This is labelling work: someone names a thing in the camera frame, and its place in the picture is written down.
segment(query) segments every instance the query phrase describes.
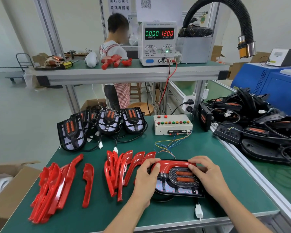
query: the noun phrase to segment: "red cable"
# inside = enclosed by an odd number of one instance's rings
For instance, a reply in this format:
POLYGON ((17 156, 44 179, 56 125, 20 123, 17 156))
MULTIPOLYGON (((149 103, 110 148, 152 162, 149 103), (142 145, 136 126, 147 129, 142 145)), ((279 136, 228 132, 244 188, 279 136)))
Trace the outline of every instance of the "red cable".
POLYGON ((163 97, 164 97, 164 94, 165 94, 165 91, 166 91, 166 88, 167 88, 167 85, 168 85, 168 81, 169 81, 169 79, 170 79, 170 77, 175 73, 175 71, 167 78, 167 80, 166 80, 166 85, 165 85, 165 89, 164 89, 164 92, 163 92, 163 94, 162 94, 162 97, 161 97, 161 99, 159 100, 159 104, 158 104, 158 106, 160 106, 160 104, 161 104, 161 101, 162 101, 162 99, 163 99, 163 97))

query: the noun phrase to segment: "pile of red plastic parts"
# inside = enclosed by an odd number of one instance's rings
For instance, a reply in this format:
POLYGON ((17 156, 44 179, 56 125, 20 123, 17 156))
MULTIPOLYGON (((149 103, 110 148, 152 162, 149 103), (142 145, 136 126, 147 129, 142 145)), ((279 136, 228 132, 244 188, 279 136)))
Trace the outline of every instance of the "pile of red plastic parts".
MULTIPOLYGON (((76 174, 75 166, 83 157, 83 154, 78 155, 62 168, 56 163, 43 168, 39 176, 40 192, 30 205, 33 208, 28 218, 30 221, 35 224, 46 223, 57 209, 63 209, 76 174)), ((86 180, 86 187, 82 207, 87 208, 94 179, 94 168, 89 163, 83 169, 83 179, 86 180)))
POLYGON ((118 201, 122 201, 122 190, 123 186, 127 186, 129 179, 132 175, 132 171, 138 165, 148 158, 155 158, 156 152, 150 152, 145 156, 145 152, 138 152, 132 157, 132 150, 122 153, 120 156, 115 151, 107 151, 107 161, 105 162, 105 176, 111 197, 114 197, 118 190, 118 201))
MULTIPOLYGON (((121 58, 122 57, 120 55, 105 56, 104 58, 101 59, 101 62, 103 63, 101 68, 105 70, 111 64, 113 64, 114 68, 117 68, 121 63, 121 58)), ((129 58, 128 60, 122 60, 122 64, 124 66, 131 66, 132 58, 129 58)))

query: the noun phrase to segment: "white shirt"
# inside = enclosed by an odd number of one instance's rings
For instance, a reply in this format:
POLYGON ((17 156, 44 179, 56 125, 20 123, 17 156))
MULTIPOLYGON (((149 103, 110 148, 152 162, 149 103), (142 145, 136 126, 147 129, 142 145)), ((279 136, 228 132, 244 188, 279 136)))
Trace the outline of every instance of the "white shirt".
MULTIPOLYGON (((107 54, 105 52, 99 50, 100 59, 104 58, 105 56, 113 56, 113 55, 120 55, 123 60, 128 60, 126 50, 123 49, 119 44, 117 44, 115 41, 108 41, 100 46, 100 49, 106 50, 111 45, 117 45, 113 46, 107 51, 107 54)), ((105 85, 114 85, 113 83, 105 83, 105 85)))

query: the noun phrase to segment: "person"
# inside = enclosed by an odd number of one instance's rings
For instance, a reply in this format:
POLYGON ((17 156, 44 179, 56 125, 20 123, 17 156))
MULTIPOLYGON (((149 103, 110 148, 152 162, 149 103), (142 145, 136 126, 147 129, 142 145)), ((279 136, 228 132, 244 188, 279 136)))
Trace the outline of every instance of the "person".
MULTIPOLYGON (((160 159, 147 159, 137 170, 134 191, 128 202, 105 229, 104 233, 133 232, 143 211, 150 205, 155 191, 160 164, 150 174, 147 169, 160 159)), ((206 191, 221 205, 238 233, 272 233, 250 213, 228 188, 222 172, 207 156, 195 156, 188 160, 202 166, 189 165, 189 169, 200 179, 206 191)))
MULTIPOLYGON (((108 18, 109 35, 105 42, 99 47, 100 58, 105 56, 120 55, 127 60, 126 51, 119 45, 128 41, 129 23, 127 18, 115 13, 108 18)), ((128 83, 105 83, 105 96, 109 100, 113 110, 127 108, 130 99, 130 87, 128 83)))

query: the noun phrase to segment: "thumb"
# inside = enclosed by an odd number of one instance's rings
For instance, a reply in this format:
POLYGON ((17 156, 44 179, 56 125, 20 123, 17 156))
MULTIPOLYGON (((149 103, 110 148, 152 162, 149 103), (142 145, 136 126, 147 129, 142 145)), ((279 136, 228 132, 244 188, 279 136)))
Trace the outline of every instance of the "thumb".
POLYGON ((195 167, 194 165, 192 164, 189 164, 187 166, 199 179, 201 179, 201 177, 203 175, 205 175, 205 173, 203 173, 198 167, 195 167))
POLYGON ((155 177, 155 179, 156 179, 157 176, 159 175, 159 170, 160 170, 160 168, 161 168, 161 164, 160 164, 160 163, 157 163, 157 164, 154 166, 152 172, 150 173, 150 176, 155 177))

